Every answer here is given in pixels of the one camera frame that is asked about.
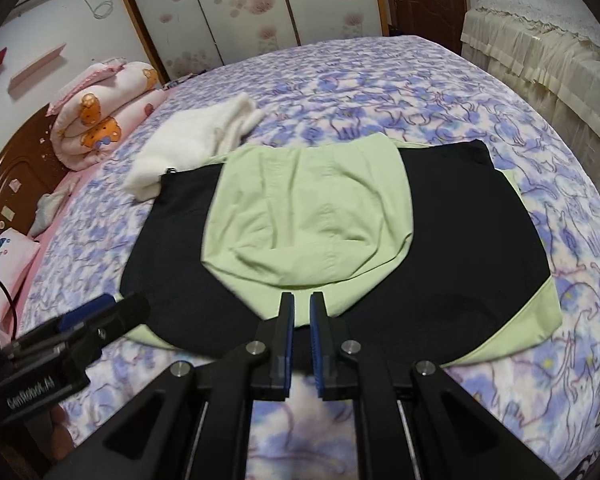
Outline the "left hand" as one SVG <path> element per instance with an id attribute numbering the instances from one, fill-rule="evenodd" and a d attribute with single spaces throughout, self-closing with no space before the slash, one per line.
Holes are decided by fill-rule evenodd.
<path id="1" fill-rule="evenodd" d="M 48 447 L 50 448 L 50 456 L 58 462 L 63 460 L 74 449 L 71 434 L 65 426 L 66 419 L 67 413 L 60 405 L 55 405 L 50 409 L 52 432 L 50 433 Z"/>

